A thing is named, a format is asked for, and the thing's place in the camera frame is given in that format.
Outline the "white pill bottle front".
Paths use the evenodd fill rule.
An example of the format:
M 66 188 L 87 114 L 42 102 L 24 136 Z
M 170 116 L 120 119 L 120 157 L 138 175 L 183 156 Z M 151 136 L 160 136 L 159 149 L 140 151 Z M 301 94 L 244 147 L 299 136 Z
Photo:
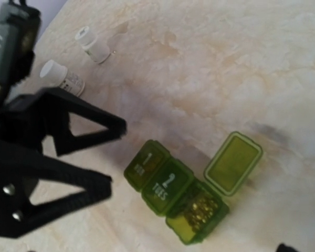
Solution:
M 54 60 L 49 60 L 43 65 L 39 76 L 52 86 L 64 89 L 76 97 L 79 97 L 85 88 L 85 82 L 78 75 Z

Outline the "white pill bottle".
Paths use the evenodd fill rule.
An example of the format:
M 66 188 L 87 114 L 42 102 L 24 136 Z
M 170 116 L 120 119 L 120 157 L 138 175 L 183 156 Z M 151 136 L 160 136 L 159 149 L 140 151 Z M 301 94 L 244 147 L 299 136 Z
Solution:
M 85 82 L 78 75 L 54 60 L 49 60 L 43 65 L 39 76 L 52 86 L 64 89 L 76 97 L 79 97 L 85 88 Z
M 76 42 L 97 64 L 103 63 L 111 54 L 107 43 L 100 40 L 89 26 L 81 28 L 75 35 Z

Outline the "green weekly pill organizer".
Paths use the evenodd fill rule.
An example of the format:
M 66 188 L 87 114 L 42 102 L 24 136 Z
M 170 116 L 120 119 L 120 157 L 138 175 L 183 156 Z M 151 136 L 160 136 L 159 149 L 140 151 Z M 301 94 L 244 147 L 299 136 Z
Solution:
M 244 184 L 263 155 L 262 147 L 234 131 L 204 169 L 204 180 L 159 141 L 148 140 L 124 170 L 147 206 L 165 217 L 185 245 L 202 242 L 229 213 L 224 202 Z

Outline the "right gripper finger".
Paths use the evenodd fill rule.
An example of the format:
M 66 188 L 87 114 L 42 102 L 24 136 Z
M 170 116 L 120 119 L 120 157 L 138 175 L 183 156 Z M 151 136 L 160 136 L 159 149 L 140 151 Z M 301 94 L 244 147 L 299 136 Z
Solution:
M 294 249 L 293 247 L 282 243 L 278 245 L 276 252 L 298 252 L 298 251 Z

